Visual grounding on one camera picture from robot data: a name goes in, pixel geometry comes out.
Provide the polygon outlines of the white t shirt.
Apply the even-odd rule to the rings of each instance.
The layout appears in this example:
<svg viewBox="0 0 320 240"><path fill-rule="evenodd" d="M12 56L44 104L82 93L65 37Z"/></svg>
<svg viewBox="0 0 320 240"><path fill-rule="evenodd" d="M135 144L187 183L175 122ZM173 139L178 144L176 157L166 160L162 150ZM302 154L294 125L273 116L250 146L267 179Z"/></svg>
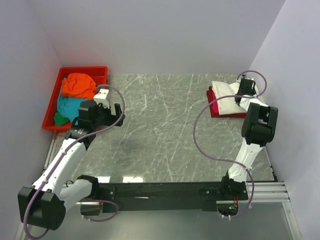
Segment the white t shirt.
<svg viewBox="0 0 320 240"><path fill-rule="evenodd" d="M212 81L212 90L215 94L216 99L224 96L232 96L220 99L217 102L220 115L230 115L236 113L246 113L249 104L251 102L260 104L261 106L266 107L267 105L262 101L261 98L244 98L240 101L240 104L236 104L235 97L239 89L240 81L228 84L220 81Z"/></svg>

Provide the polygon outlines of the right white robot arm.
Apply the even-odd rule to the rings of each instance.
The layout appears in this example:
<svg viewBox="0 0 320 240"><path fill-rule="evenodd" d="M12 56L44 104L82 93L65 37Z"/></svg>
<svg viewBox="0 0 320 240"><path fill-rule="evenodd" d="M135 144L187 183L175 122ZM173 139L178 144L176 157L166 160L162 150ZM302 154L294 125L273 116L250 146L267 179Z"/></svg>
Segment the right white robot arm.
<svg viewBox="0 0 320 240"><path fill-rule="evenodd" d="M237 183L247 180L249 168L260 151L270 143L275 136L279 109L260 101L254 95L256 83L253 79L241 78L238 97L235 103L246 111L241 136L242 144L235 159L229 168L227 176Z"/></svg>

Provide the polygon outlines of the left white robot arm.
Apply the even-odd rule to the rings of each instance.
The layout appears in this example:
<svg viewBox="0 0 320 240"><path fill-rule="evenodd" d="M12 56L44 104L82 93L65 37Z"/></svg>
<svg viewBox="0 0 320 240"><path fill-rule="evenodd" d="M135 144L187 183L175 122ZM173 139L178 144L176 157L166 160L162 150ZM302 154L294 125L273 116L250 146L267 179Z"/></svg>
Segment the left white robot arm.
<svg viewBox="0 0 320 240"><path fill-rule="evenodd" d="M85 156L98 133L111 127L120 127L125 115L124 105L110 107L94 100L86 100L78 108L78 116L65 133L62 146L45 172L30 187L22 187L18 192L20 219L24 228L29 225L47 230L57 230L66 212L83 199L101 199L97 177L81 175L69 187L64 187L73 168Z"/></svg>

